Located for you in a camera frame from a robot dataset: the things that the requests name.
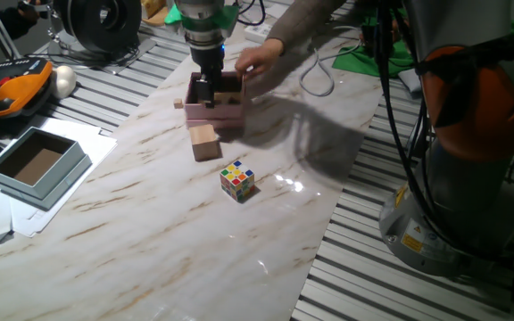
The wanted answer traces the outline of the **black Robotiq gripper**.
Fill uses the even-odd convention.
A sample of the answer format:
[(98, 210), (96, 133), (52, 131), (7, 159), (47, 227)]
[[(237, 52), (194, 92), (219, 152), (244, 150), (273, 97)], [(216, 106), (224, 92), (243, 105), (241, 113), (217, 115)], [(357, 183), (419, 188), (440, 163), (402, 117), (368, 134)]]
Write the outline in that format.
[(217, 45), (212, 48), (192, 48), (191, 54), (193, 61), (201, 70), (200, 78), (195, 81), (198, 101), (206, 108), (213, 108), (214, 93), (219, 93), (222, 88), (221, 72), (223, 70), (225, 47), (224, 45)]

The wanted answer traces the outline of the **person right hand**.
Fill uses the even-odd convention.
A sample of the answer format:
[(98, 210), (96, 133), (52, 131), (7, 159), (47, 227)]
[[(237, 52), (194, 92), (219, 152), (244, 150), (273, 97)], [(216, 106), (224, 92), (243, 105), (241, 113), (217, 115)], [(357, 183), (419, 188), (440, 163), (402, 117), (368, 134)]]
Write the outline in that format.
[(236, 74), (244, 80), (260, 76), (275, 64), (283, 52), (284, 44), (275, 38), (266, 39), (259, 46), (245, 48), (236, 61)]

